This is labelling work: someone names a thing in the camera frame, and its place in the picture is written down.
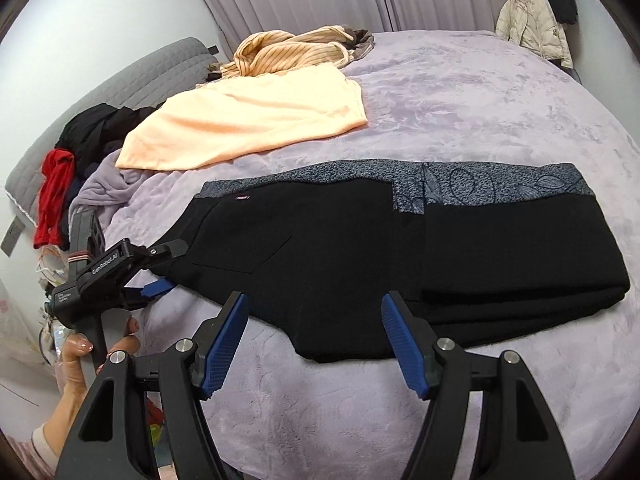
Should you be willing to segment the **person left forearm pink sleeve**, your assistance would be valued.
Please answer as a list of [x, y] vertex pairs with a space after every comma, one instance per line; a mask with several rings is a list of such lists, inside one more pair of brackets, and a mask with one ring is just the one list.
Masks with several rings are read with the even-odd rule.
[[87, 387], [68, 382], [51, 417], [37, 427], [27, 441], [5, 437], [9, 452], [29, 479], [53, 479]]

